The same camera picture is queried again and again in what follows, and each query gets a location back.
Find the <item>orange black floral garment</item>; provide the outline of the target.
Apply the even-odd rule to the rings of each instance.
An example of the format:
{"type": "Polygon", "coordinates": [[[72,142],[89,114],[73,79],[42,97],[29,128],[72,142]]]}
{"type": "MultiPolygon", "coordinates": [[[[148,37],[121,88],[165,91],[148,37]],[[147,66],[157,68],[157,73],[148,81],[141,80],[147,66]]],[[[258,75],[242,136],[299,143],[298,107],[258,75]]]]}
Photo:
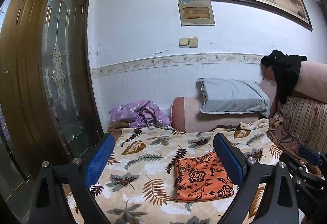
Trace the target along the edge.
{"type": "Polygon", "coordinates": [[[233,183],[215,151],[175,163],[175,202],[206,202],[230,198],[233,183]]]}

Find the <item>striped sofa back cushion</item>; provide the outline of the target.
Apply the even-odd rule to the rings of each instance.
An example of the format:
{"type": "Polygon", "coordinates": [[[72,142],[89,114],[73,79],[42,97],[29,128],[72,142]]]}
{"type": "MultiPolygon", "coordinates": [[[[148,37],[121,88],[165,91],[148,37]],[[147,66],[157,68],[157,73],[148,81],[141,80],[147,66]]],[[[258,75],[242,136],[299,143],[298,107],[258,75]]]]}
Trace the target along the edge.
{"type": "Polygon", "coordinates": [[[312,164],[299,154],[301,145],[313,152],[326,153],[326,104],[298,97],[278,103],[269,119],[268,136],[278,149],[302,164],[312,164]]]}

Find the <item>cream leaf-pattern fleece blanket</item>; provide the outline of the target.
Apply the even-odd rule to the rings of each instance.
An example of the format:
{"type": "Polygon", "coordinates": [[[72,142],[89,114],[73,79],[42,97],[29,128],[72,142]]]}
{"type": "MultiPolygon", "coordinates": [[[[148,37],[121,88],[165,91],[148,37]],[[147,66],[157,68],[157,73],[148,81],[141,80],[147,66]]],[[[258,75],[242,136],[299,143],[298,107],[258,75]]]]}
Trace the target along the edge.
{"type": "Polygon", "coordinates": [[[199,159],[213,150],[213,138],[222,133],[246,157],[274,165],[282,150],[268,137],[269,123],[251,131],[230,127],[208,132],[180,132],[174,128],[123,128],[100,178],[90,192],[110,223],[217,223],[237,193],[237,186],[216,165],[222,198],[207,202],[175,201],[175,162],[199,159]]]}

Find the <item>brown wooden glass door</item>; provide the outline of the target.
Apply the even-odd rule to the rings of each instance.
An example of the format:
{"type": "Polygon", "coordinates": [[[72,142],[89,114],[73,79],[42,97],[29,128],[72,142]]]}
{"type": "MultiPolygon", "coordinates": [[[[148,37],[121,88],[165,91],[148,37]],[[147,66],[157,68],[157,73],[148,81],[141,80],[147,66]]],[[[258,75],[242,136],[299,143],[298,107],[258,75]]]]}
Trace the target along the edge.
{"type": "Polygon", "coordinates": [[[83,157],[103,136],[87,52],[89,0],[1,1],[1,137],[28,205],[41,163],[83,157]]]}

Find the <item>purple floral crumpled cloth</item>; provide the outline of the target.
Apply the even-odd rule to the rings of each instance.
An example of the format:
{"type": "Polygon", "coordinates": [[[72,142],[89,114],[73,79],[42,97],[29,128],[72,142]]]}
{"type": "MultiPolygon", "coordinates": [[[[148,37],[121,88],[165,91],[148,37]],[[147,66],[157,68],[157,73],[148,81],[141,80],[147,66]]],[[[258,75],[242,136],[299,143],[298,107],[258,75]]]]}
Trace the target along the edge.
{"type": "Polygon", "coordinates": [[[113,106],[110,115],[112,123],[125,123],[129,128],[168,127],[171,124],[169,117],[151,100],[113,106]]]}

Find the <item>black garment on sofa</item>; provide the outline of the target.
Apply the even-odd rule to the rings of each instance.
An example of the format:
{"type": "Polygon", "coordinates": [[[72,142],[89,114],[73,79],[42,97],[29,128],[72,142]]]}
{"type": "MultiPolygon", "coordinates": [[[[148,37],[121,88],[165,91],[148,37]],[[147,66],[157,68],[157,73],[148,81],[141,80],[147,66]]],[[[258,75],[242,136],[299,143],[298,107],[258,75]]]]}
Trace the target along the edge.
{"type": "Polygon", "coordinates": [[[270,67],[277,83],[277,94],[281,104],[287,102],[297,84],[301,63],[307,61],[307,56],[287,55],[279,50],[273,50],[261,59],[261,64],[270,67]]]}

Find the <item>grey pillow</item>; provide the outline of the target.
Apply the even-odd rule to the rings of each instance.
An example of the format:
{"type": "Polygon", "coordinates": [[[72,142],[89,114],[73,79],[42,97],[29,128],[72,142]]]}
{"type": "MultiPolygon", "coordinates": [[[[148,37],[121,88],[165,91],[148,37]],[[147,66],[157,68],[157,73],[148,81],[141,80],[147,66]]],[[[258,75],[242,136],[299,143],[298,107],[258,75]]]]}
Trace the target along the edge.
{"type": "Polygon", "coordinates": [[[204,114],[261,114],[270,115],[270,99],[259,83],[249,80],[226,80],[221,78],[199,78],[197,80],[204,114]]]}

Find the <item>beige left wall switch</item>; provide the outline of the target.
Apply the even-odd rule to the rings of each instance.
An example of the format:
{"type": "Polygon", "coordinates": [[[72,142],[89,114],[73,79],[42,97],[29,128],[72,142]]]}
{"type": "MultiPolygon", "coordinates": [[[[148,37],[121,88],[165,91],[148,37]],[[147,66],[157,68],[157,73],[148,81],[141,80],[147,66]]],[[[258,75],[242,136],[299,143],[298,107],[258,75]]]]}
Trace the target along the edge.
{"type": "Polygon", "coordinates": [[[180,47],[188,47],[188,38],[180,38],[178,42],[180,47]]]}

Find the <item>beige wall switch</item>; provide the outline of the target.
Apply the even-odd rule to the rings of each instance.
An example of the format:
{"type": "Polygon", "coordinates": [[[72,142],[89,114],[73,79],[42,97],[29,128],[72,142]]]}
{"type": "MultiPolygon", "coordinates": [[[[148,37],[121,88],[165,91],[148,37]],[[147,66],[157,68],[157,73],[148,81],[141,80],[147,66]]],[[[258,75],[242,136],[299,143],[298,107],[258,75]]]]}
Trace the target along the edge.
{"type": "Polygon", "coordinates": [[[197,37],[189,37],[188,38],[188,46],[189,47],[198,47],[198,38],[197,37]]]}
{"type": "Polygon", "coordinates": [[[188,47],[188,38],[180,38],[178,42],[180,47],[188,47]]]}

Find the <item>beige right wall switch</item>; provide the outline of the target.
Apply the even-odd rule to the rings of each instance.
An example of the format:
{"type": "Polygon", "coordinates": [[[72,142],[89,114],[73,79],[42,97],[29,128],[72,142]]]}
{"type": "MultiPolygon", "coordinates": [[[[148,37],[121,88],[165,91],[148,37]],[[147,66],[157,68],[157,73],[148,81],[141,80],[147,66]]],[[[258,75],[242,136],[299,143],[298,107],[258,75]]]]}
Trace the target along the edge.
{"type": "Polygon", "coordinates": [[[188,46],[189,47],[198,47],[198,38],[197,37],[189,37],[188,38],[188,46]]]}

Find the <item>small framed wall plaque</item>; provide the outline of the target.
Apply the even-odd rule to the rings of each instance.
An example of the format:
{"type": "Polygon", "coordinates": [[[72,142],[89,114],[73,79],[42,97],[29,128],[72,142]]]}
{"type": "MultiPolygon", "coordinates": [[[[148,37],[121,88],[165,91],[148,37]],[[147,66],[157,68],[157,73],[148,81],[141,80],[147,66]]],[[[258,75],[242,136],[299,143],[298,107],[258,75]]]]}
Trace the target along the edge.
{"type": "Polygon", "coordinates": [[[215,26],[210,0],[178,0],[181,26],[215,26]]]}

